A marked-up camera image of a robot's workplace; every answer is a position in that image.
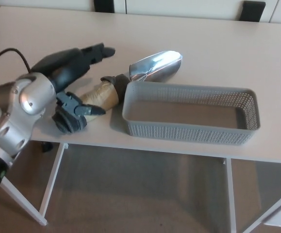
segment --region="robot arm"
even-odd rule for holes
[[[114,53],[114,49],[103,44],[54,53],[38,62],[31,73],[0,86],[0,183],[30,140],[46,106],[83,76],[91,64]],[[100,112],[97,106],[85,107],[90,113]]]

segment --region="trowel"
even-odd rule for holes
[[[129,82],[166,82],[179,70],[182,55],[176,51],[163,51],[146,57],[129,67],[129,72],[101,78],[101,83],[92,91],[80,96],[83,104],[112,109],[124,101]],[[89,122],[98,116],[84,115]]]

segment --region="mesh basket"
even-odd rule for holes
[[[132,136],[216,144],[241,145],[260,127],[256,95],[242,88],[131,82],[123,118]]]

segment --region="wooden handle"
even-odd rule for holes
[[[102,81],[94,90],[83,94],[80,99],[84,104],[93,104],[102,107],[106,111],[112,109],[119,103],[119,97],[115,86],[108,81]],[[85,116],[87,122],[96,117],[97,116]]]

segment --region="white table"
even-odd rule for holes
[[[235,231],[231,158],[281,163],[281,25],[222,20],[103,14],[32,8],[0,8],[0,51],[18,48],[33,65],[43,56],[72,47],[86,47],[99,42],[116,49],[114,57],[91,66],[85,77],[69,90],[82,94],[99,83],[102,76],[124,73],[130,63],[163,50],[183,55],[182,66],[169,83],[244,87],[255,91],[261,128],[244,146],[209,145],[136,138],[123,129],[119,111],[89,123],[80,133],[62,135],[50,116],[33,131],[32,140],[61,143],[41,214],[21,197],[17,201],[42,224],[51,189],[67,143],[113,148],[174,152],[226,158],[231,229]],[[16,54],[0,59],[0,84],[25,72]],[[14,194],[6,180],[5,189]],[[277,206],[252,224],[252,230]]]

